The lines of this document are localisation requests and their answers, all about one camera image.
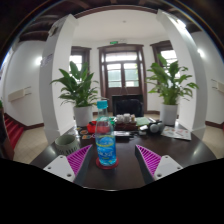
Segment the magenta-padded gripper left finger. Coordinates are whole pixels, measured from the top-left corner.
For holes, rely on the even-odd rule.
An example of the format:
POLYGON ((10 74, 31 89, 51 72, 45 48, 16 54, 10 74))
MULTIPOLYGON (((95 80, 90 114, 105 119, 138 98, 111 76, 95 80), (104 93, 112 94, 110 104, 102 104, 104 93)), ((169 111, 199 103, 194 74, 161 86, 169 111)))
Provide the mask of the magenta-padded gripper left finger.
POLYGON ((92 154, 92 146, 87 145, 68 156, 59 155, 44 170, 75 184, 82 184, 92 154))

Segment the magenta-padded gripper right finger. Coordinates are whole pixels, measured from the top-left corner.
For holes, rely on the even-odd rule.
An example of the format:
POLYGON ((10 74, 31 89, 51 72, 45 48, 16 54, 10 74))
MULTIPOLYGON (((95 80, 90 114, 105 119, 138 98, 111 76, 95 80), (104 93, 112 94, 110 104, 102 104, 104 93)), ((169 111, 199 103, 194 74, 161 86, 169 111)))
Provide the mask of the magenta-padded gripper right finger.
POLYGON ((159 180, 182 169, 169 155, 160 156, 140 145, 135 146, 135 156, 145 182, 159 180))

